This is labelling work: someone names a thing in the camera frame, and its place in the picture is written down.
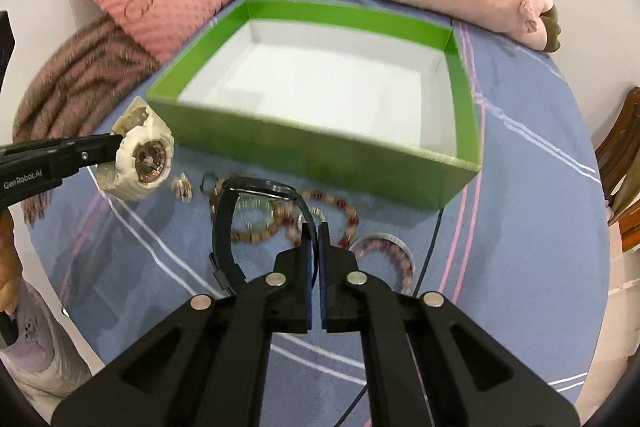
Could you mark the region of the person's left hand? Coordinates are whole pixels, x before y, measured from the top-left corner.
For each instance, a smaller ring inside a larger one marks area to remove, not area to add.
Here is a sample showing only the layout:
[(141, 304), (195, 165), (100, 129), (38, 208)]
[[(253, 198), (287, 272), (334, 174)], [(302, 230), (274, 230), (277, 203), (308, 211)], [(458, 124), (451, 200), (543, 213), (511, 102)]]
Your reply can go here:
[(14, 242), (14, 221), (9, 210), (0, 220), (0, 309), (13, 315), (20, 295), (23, 265)]

